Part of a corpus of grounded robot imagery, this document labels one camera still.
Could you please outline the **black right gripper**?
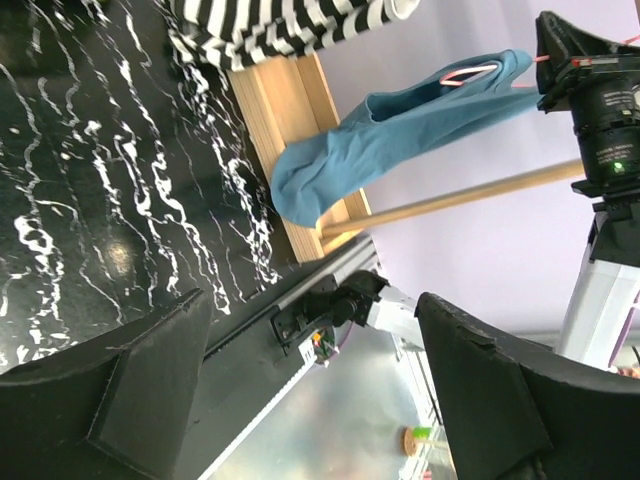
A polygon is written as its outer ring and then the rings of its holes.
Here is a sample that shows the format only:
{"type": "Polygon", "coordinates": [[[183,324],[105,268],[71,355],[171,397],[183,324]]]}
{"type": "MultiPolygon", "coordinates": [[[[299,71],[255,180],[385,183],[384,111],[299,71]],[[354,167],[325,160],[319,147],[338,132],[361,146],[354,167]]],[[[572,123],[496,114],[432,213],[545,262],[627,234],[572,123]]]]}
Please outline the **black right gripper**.
{"type": "Polygon", "coordinates": [[[546,114],[568,111],[593,185],[639,180],[639,48],[582,30],[553,11],[535,20],[536,82],[546,114]]]}

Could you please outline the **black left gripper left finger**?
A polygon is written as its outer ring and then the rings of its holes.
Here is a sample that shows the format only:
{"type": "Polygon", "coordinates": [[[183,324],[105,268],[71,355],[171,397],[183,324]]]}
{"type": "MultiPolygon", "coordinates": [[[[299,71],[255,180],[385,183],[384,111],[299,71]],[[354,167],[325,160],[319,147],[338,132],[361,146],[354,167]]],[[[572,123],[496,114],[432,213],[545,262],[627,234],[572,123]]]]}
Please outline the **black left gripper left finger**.
{"type": "Polygon", "coordinates": [[[3,373],[2,478],[172,478],[211,318],[194,289],[3,373]]]}

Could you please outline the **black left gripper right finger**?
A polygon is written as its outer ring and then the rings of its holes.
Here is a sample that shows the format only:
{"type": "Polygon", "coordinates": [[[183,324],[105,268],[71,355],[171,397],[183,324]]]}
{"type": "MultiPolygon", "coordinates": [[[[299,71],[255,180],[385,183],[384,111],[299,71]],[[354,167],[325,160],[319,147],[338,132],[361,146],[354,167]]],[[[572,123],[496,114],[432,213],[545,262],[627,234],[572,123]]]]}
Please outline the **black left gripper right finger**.
{"type": "Polygon", "coordinates": [[[639,382],[423,293],[416,307],[461,479],[636,479],[639,382]]]}

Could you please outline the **thin pink wire hanger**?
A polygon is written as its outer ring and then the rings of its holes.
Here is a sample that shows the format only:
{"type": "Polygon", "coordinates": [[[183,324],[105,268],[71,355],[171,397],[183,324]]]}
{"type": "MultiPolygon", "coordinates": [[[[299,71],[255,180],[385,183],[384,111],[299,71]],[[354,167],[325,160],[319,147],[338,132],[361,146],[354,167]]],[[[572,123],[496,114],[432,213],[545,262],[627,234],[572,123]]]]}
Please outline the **thin pink wire hanger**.
{"type": "MultiPolygon", "coordinates": [[[[632,45],[639,42],[639,35],[629,38],[622,42],[623,45],[632,45]]],[[[549,55],[538,55],[534,57],[534,63],[541,63],[549,60],[549,55]]],[[[497,65],[481,65],[475,67],[465,67],[462,69],[454,70],[446,73],[439,79],[439,84],[447,87],[461,87],[465,81],[473,81],[476,78],[482,77],[489,72],[497,69],[497,65]]],[[[528,88],[527,85],[514,85],[514,88],[528,88]]]]}

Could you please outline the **blue tank top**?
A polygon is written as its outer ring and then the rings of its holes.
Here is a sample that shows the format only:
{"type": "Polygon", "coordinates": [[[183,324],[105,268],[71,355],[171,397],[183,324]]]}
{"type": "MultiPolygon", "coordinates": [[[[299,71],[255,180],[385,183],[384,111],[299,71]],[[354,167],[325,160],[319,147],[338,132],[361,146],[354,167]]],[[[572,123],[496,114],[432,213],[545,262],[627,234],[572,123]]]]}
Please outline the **blue tank top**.
{"type": "Polygon", "coordinates": [[[522,50],[470,57],[396,92],[370,93],[339,124],[288,144],[271,176],[271,198],[281,218],[307,228],[337,201],[398,164],[520,115],[536,106],[536,88],[514,88],[532,65],[522,50]],[[465,67],[497,69],[447,87],[439,79],[465,67]]]}

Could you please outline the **black white striped tank top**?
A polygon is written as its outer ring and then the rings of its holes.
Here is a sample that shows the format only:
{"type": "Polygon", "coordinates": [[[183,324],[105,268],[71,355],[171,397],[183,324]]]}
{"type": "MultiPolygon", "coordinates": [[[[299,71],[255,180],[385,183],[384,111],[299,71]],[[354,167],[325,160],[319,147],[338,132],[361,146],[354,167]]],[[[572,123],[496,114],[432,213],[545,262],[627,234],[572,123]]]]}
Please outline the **black white striped tank top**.
{"type": "Polygon", "coordinates": [[[168,34],[183,61],[242,71],[311,55],[407,19],[413,0],[170,1],[168,34]]]}

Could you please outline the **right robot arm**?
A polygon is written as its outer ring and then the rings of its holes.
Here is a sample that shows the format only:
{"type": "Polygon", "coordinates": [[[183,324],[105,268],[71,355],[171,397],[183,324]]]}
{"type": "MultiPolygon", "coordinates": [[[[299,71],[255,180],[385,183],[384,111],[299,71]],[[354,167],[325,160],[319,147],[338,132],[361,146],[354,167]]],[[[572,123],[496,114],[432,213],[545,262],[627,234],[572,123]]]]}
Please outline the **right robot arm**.
{"type": "Polygon", "coordinates": [[[594,219],[557,354],[607,370],[639,301],[639,50],[552,11],[535,20],[540,111],[570,113],[594,219]]]}

